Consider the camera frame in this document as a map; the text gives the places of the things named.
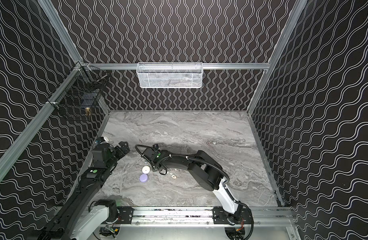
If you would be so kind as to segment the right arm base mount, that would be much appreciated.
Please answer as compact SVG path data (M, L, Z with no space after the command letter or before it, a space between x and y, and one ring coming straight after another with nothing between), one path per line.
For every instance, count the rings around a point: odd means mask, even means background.
M252 223L252 217L246 207L238 206L235 213L231 214L225 211L222 207L214 207L212 209L212 217L215 225L244 225Z

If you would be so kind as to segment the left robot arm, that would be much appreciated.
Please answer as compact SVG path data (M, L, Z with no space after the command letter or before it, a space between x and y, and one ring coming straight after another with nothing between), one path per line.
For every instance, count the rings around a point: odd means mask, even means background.
M29 240L72 240L73 230L86 206L103 187L117 162L130 152L130 148L128 142L119 142L117 146L101 142L91 152L92 163L79 177L73 194L50 222L29 234Z

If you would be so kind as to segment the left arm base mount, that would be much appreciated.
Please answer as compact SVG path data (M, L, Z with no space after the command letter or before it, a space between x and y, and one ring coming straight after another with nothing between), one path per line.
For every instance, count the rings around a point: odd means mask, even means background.
M114 224L117 225L130 225L132 223L134 208L132 207L117 207L117 221Z

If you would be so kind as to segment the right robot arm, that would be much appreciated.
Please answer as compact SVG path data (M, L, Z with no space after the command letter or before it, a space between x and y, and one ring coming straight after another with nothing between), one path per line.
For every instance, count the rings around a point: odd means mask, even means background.
M150 164L152 172L167 175L170 169L190 173L203 189L213 192L222 205L229 225L253 223L253 214L248 205L239 201L230 190L229 175L223 167L204 151L195 154L175 154L161 150L159 146L135 145L136 151Z

